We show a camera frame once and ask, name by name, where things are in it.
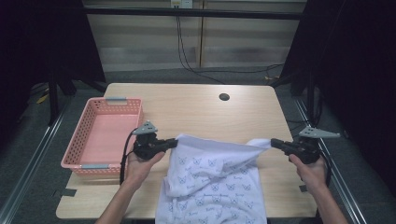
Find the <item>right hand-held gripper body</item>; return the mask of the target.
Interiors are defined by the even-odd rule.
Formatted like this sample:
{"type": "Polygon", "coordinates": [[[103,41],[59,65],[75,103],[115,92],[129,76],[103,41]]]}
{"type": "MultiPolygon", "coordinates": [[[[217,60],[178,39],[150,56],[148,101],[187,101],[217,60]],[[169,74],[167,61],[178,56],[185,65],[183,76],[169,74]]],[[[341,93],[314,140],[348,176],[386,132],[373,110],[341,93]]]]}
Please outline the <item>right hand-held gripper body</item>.
{"type": "Polygon", "coordinates": [[[338,138],[339,133],[331,133],[318,128],[305,127],[292,143],[290,154],[297,156],[303,164],[315,163],[320,157],[318,140],[321,138],[338,138]]]}

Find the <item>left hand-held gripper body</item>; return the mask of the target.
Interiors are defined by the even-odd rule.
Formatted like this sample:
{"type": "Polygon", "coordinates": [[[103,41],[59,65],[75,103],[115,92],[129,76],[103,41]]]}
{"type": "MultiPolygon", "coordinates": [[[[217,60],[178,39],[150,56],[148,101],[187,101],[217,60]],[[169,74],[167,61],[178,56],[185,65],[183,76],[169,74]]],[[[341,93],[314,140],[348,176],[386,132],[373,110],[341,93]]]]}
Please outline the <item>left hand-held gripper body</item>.
{"type": "Polygon", "coordinates": [[[133,131],[135,135],[133,152],[138,158],[148,161],[163,152],[161,141],[157,139],[157,131],[158,129],[149,120],[133,131]]]}

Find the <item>pink plastic basket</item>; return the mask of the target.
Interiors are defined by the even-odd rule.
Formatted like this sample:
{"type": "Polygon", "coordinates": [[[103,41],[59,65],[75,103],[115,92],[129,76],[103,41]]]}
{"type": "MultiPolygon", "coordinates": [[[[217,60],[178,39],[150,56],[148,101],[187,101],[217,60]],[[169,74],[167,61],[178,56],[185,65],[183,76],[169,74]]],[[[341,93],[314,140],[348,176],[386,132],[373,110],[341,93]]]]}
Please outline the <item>pink plastic basket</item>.
{"type": "Polygon", "coordinates": [[[143,122],[142,100],[90,98],[61,161],[76,175],[117,175],[130,132],[143,122]]]}

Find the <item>white patterned t-shirt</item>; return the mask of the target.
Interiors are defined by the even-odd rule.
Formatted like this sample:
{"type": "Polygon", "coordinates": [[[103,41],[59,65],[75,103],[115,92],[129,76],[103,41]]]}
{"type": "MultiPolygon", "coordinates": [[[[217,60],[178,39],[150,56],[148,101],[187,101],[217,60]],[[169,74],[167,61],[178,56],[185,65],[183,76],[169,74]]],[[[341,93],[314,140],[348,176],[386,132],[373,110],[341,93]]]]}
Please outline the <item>white patterned t-shirt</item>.
{"type": "Polygon", "coordinates": [[[177,137],[155,224],[267,224],[257,159],[268,139],[245,144],[177,137]]]}

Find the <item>person's left hand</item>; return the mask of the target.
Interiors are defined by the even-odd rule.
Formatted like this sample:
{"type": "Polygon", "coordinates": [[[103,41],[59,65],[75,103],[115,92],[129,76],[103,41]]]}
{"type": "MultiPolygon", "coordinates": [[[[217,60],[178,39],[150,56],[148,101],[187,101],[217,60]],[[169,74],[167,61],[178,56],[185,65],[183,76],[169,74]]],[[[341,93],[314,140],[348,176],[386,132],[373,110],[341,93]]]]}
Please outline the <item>person's left hand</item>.
{"type": "Polygon", "coordinates": [[[122,185],[133,189],[140,188],[153,165],[159,162],[164,155],[164,152],[159,152],[152,159],[145,161],[131,152],[128,155],[127,173],[122,185]]]}

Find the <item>person's right hand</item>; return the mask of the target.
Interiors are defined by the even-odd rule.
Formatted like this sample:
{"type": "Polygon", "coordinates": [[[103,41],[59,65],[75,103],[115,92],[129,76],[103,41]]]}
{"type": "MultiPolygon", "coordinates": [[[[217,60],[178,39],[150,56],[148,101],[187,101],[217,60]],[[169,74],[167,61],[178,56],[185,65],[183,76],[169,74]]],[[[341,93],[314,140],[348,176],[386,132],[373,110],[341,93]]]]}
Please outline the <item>person's right hand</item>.
{"type": "Polygon", "coordinates": [[[289,155],[289,159],[296,166],[298,176],[312,195],[326,186],[326,164],[322,157],[310,164],[304,164],[294,154],[289,155]]]}

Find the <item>black metal stand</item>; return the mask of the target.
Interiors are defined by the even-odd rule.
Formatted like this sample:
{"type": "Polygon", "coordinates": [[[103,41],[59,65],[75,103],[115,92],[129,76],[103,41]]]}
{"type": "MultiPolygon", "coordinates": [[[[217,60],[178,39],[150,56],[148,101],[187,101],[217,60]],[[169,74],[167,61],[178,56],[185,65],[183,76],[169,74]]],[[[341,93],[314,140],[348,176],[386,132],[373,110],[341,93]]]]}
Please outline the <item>black metal stand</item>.
{"type": "Polygon", "coordinates": [[[301,96],[304,90],[306,93],[306,110],[308,120],[314,122],[314,89],[315,80],[311,72],[299,72],[291,82],[290,92],[293,96],[301,96]]]}
{"type": "Polygon", "coordinates": [[[59,101],[58,101],[58,88],[67,95],[72,96],[77,92],[76,86],[73,83],[74,80],[80,80],[82,83],[94,88],[99,92],[105,92],[106,87],[99,84],[97,81],[84,77],[83,75],[70,70],[64,69],[62,71],[50,71],[49,72],[49,126],[51,126],[55,120],[60,116],[59,101]]]}

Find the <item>black curtain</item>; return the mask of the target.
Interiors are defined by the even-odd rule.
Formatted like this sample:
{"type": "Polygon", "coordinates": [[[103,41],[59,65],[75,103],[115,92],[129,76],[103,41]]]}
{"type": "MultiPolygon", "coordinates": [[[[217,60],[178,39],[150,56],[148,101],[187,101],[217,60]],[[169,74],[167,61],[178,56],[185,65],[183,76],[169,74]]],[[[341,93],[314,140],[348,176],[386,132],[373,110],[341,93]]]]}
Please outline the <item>black curtain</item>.
{"type": "Polygon", "coordinates": [[[281,76],[315,80],[396,196],[396,0],[306,0],[281,76]]]}
{"type": "Polygon", "coordinates": [[[106,81],[82,0],[0,0],[0,149],[50,71],[106,81]]]}

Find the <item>black horizontal bar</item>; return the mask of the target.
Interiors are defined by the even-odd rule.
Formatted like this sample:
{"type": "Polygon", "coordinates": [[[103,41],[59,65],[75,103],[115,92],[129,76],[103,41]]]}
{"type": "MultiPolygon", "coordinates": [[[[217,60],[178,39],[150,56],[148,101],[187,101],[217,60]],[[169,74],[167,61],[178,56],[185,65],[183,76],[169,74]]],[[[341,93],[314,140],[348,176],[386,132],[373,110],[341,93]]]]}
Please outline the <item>black horizontal bar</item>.
{"type": "Polygon", "coordinates": [[[136,16],[175,16],[197,18],[233,18],[233,19],[263,19],[263,20],[293,20],[305,18],[304,13],[266,12],[215,9],[185,9],[185,8],[151,8],[151,7],[84,7],[86,14],[100,15],[136,15],[136,16]]]}

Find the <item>metal floor rail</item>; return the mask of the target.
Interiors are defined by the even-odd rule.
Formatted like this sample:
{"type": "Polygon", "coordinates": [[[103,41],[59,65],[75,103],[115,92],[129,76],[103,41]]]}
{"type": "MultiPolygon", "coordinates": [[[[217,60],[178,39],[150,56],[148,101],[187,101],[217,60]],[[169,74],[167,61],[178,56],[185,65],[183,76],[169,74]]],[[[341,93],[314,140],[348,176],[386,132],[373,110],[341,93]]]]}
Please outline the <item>metal floor rail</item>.
{"type": "Polygon", "coordinates": [[[11,224],[35,177],[40,163],[43,161],[54,136],[63,122],[64,113],[69,105],[70,103],[66,102],[65,105],[61,107],[60,111],[56,112],[55,117],[50,118],[49,122],[46,124],[46,129],[40,141],[35,145],[35,150],[29,157],[29,160],[22,166],[23,172],[17,178],[13,190],[9,193],[4,200],[4,204],[0,208],[0,224],[11,224]]]}
{"type": "Polygon", "coordinates": [[[324,153],[324,157],[331,165],[330,172],[332,185],[336,188],[348,213],[348,216],[351,218],[351,222],[353,224],[367,224],[367,221],[362,214],[360,206],[358,205],[355,197],[352,195],[349,187],[347,186],[345,179],[343,178],[338,166],[332,158],[330,148],[326,145],[323,138],[319,138],[318,147],[324,153]]]}

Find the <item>white wall socket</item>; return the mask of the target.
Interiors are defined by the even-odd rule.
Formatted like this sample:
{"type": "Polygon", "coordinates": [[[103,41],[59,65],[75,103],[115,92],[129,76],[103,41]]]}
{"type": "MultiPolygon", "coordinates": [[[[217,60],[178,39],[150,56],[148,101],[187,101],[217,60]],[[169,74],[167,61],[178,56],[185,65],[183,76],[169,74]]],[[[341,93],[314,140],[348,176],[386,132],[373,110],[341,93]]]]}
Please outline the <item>white wall socket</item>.
{"type": "Polygon", "coordinates": [[[170,0],[171,8],[193,8],[192,0],[170,0]]]}

